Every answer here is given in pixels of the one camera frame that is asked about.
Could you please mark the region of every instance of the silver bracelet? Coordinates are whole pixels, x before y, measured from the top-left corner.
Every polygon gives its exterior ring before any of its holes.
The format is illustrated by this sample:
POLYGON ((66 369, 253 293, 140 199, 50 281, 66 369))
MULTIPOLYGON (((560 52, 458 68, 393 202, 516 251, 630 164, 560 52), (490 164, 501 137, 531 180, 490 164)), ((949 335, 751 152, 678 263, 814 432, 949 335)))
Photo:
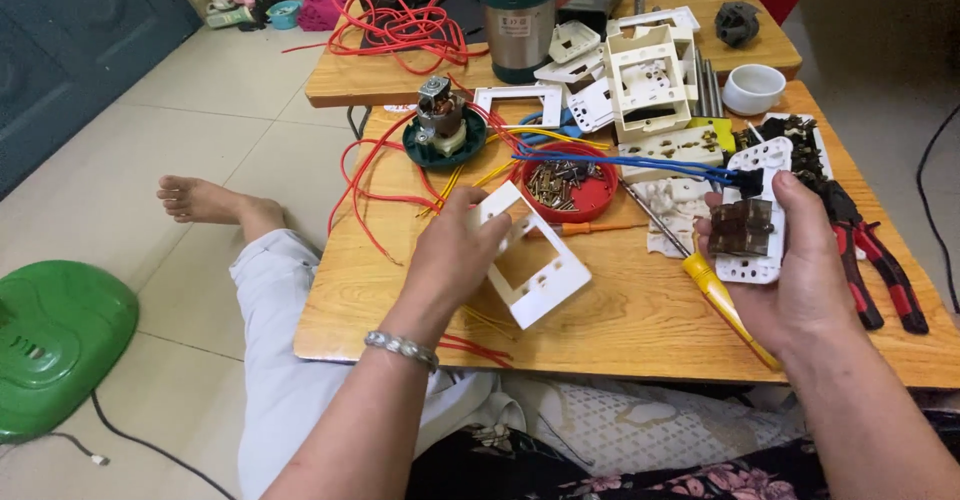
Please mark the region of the silver bracelet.
POLYGON ((421 361, 427 366, 427 368, 430 369, 431 373, 437 371, 437 366, 440 362, 440 359, 437 358, 437 354, 423 346, 420 346, 413 340, 407 340, 406 338, 400 338, 399 336, 386 334, 382 331, 371 331, 366 334, 366 338, 364 338, 363 341, 367 346, 383 348, 388 352, 394 352, 395 354, 400 354, 407 358, 413 358, 421 361))

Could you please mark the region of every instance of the bare foot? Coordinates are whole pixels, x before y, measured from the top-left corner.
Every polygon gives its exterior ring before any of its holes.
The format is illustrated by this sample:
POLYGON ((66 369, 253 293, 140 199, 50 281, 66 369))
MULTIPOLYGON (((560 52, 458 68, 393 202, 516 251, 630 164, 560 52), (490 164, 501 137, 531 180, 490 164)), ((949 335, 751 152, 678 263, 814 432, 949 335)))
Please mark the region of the bare foot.
POLYGON ((239 224, 247 241, 286 227, 283 208, 274 200, 240 194, 195 177, 161 177, 156 197, 163 200, 164 209, 176 222, 239 224))

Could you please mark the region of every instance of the blue door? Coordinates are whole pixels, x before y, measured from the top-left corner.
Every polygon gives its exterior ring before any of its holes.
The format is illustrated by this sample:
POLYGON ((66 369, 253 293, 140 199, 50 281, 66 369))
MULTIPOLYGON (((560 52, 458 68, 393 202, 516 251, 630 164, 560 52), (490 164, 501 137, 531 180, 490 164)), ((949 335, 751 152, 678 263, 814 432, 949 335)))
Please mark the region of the blue door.
POLYGON ((186 0, 0 0, 0 200, 200 25, 186 0))

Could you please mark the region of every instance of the blue plastic bowl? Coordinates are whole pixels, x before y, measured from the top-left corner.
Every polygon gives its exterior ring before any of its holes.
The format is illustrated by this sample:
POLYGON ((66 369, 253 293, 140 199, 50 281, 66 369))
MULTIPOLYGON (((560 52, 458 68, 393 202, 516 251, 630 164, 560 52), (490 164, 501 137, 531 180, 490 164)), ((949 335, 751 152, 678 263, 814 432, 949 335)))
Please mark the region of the blue plastic bowl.
POLYGON ((267 11, 274 29, 293 29, 297 27, 297 15, 300 14, 299 1, 281 1, 267 11))

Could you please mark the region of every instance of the red plastic bowl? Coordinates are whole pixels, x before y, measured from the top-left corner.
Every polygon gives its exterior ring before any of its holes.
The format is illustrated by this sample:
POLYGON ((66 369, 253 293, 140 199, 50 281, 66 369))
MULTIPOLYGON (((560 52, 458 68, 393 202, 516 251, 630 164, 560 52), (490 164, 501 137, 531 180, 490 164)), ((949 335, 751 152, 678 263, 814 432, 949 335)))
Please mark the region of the red plastic bowl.
MULTIPOLYGON (((545 151, 562 151, 571 155, 587 155, 591 157, 605 157, 602 151, 594 149, 582 143, 572 141, 558 141, 545 145, 542 149, 545 151)), ((543 220, 554 224, 565 222, 580 223, 596 220, 614 200, 614 194, 617 192, 617 169, 613 164, 607 162, 598 163, 600 171, 603 172, 603 181, 589 178, 583 181, 581 188, 574 188, 570 191, 570 198, 573 200, 573 207, 580 211, 557 211, 546 207, 538 202, 533 194, 527 190, 527 180, 533 175, 537 166, 542 164, 539 161, 523 161, 520 166, 519 184, 520 193, 530 202, 537 213, 543 217, 543 220)))

